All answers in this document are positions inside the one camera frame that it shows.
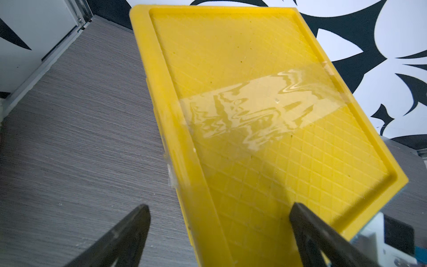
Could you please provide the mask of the yellow drawer cabinet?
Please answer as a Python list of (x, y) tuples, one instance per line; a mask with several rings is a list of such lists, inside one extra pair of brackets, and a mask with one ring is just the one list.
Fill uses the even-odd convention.
[(299, 267), (295, 202), (350, 240), (408, 183), (298, 10), (130, 19), (199, 266)]

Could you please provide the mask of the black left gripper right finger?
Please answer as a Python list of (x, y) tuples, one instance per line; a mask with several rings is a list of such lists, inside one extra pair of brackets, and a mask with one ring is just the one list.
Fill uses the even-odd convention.
[(289, 220), (303, 266), (325, 267), (323, 255), (327, 256), (334, 267), (378, 266), (304, 204), (293, 204)]

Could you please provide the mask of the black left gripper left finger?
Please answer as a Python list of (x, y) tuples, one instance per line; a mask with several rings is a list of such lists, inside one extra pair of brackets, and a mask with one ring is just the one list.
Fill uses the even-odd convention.
[(67, 267), (137, 267), (149, 233), (149, 207), (141, 204)]

